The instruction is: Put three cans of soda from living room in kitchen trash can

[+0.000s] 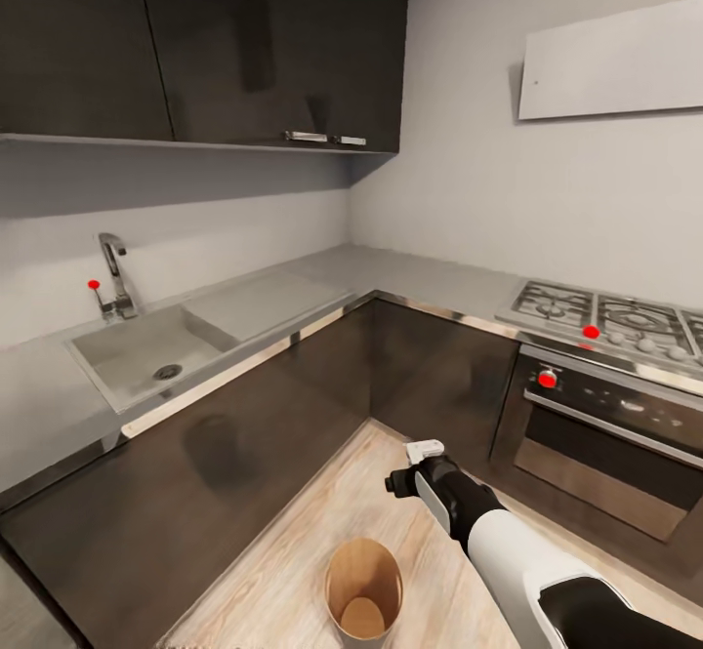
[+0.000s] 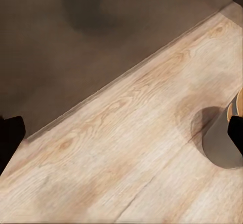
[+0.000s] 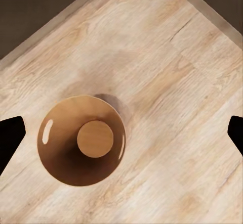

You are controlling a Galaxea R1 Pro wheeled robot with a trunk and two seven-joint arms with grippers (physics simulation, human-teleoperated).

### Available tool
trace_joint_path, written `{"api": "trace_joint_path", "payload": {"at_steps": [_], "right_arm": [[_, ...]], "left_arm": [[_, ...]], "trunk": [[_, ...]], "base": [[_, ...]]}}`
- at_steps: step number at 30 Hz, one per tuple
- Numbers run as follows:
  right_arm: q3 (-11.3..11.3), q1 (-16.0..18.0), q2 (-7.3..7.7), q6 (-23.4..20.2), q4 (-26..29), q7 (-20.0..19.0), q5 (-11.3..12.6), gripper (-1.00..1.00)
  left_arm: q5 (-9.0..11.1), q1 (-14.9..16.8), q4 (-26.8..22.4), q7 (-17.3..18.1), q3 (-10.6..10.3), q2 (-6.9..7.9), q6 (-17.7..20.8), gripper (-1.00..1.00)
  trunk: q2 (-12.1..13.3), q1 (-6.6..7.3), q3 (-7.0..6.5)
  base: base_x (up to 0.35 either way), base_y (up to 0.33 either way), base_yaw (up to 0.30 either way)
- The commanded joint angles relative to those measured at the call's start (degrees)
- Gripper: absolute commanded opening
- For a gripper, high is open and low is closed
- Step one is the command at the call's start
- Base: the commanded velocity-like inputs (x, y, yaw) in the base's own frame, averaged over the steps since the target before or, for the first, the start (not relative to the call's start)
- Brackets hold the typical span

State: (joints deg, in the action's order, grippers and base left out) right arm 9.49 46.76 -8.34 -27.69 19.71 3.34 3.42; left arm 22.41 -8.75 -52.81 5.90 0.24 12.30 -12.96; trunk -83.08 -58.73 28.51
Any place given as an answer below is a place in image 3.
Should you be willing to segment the trash can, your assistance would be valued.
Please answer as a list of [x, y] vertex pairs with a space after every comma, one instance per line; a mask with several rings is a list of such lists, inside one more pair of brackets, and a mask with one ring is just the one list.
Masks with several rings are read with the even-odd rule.
[[126, 143], [126, 129], [118, 112], [100, 98], [87, 95], [54, 105], [43, 118], [36, 138], [38, 157], [46, 172], [71, 187], [89, 187], [109, 178], [124, 158]]

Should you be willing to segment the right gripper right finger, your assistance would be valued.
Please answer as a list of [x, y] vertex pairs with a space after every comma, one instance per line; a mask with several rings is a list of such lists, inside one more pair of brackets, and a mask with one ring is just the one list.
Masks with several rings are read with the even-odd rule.
[[243, 155], [243, 117], [233, 115], [227, 133]]

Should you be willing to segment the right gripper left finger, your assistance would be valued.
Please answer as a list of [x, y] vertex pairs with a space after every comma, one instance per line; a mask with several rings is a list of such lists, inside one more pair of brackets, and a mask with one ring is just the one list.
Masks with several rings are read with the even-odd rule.
[[26, 135], [21, 116], [0, 121], [0, 175]]

